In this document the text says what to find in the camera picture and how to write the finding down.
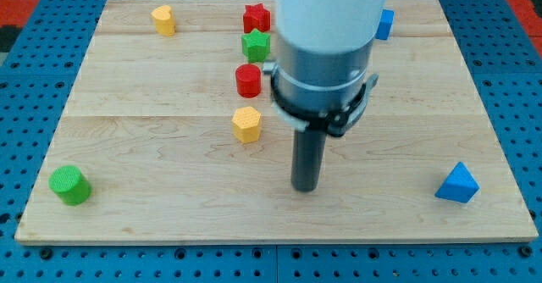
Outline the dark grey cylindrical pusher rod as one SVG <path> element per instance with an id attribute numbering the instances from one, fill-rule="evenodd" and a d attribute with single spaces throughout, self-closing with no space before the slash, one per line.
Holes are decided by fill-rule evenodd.
<path id="1" fill-rule="evenodd" d="M 294 132 L 290 182 L 297 191 L 317 188 L 326 136 L 318 130 Z"/>

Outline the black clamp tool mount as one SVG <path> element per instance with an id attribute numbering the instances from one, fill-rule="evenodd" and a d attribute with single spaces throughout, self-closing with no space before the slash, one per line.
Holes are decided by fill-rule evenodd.
<path id="1" fill-rule="evenodd" d="M 371 91 L 379 79 L 378 74 L 370 75 L 359 93 L 344 108 L 334 112 L 314 113 L 301 109 L 286 110 L 286 101 L 279 100 L 279 93 L 274 87 L 275 76 L 278 74 L 278 65 L 274 61 L 263 63 L 263 73 L 270 76 L 272 108 L 286 124 L 296 131 L 319 130 L 332 137 L 342 137 L 362 117 Z"/>

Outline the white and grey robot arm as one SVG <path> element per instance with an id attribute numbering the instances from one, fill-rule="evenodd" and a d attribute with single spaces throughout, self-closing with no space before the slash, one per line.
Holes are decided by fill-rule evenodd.
<path id="1" fill-rule="evenodd" d="M 385 0 L 276 0 L 270 76 L 277 114 L 294 129 L 290 182 L 316 189 L 327 137 L 362 117 L 378 75 L 368 75 Z"/>

